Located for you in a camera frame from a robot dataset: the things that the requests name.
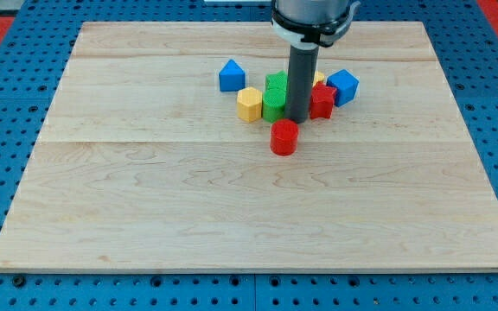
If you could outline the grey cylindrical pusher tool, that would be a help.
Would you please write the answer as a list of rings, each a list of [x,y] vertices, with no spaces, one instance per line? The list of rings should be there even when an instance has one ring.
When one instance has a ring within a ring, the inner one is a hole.
[[[284,116],[296,124],[305,122],[309,115],[318,51],[319,47],[290,48]]]

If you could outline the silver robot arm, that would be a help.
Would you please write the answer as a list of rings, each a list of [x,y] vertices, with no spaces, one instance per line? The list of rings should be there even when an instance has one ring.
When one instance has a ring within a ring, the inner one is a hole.
[[[350,0],[273,0],[271,25],[290,44],[284,116],[301,124],[309,115],[320,48],[329,48],[349,30],[361,3]]]

